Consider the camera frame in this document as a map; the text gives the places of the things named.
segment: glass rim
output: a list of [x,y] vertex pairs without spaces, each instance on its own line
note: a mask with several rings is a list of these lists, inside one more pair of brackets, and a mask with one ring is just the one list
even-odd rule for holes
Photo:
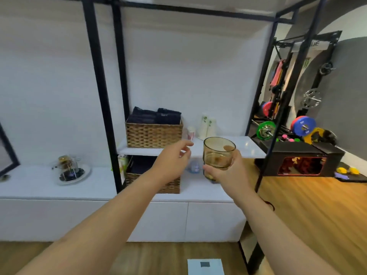
[[[227,140],[227,141],[230,141],[230,142],[231,142],[235,147],[234,147],[232,150],[228,150],[228,151],[215,150],[215,149],[213,149],[213,148],[211,148],[211,147],[208,147],[208,145],[207,145],[207,144],[205,144],[205,141],[206,141],[207,139],[210,139],[210,138],[221,138],[221,139],[225,139],[225,140]],[[210,148],[211,150],[217,151],[217,152],[232,152],[232,151],[234,151],[234,150],[236,149],[236,144],[235,144],[235,143],[233,143],[231,140],[228,140],[227,138],[223,138],[223,137],[217,137],[217,136],[205,138],[205,140],[204,140],[204,146],[206,146],[207,148]]]

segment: shelf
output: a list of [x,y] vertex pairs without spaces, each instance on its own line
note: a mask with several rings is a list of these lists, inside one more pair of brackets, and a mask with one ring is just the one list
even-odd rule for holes
[[58,185],[48,166],[18,166],[10,180],[0,183],[2,199],[56,199],[108,201],[116,196],[113,173],[107,167],[94,167],[76,184]]
[[[236,144],[243,158],[265,158],[266,154],[250,139],[248,136],[223,136]],[[190,147],[191,157],[203,157],[203,140],[194,138],[194,145]],[[129,148],[126,146],[126,140],[123,140],[117,148],[118,154],[122,155],[149,155],[158,156],[162,148]]]
[[152,202],[211,202],[233,203],[220,184],[212,184],[203,172],[191,174],[187,171],[181,175],[180,194],[156,194]]

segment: amber glass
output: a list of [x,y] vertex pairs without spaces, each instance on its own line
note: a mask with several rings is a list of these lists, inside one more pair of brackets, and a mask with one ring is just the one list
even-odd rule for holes
[[[213,166],[214,168],[227,170],[232,163],[233,152],[236,145],[222,137],[209,137],[204,140],[204,164]],[[204,171],[204,176],[216,183],[216,180]]]

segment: person's left hand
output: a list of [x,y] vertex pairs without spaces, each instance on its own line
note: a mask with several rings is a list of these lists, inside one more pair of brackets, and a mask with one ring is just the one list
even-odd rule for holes
[[191,156],[188,146],[194,143],[189,140],[180,140],[171,144],[160,153],[149,173],[157,179],[160,186],[178,178],[185,170]]

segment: person's right arm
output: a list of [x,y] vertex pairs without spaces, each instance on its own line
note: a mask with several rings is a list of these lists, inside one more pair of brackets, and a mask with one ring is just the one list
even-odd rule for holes
[[224,191],[241,208],[276,275],[340,275],[292,233],[255,193],[239,151],[228,170],[208,165],[204,170],[220,181]]

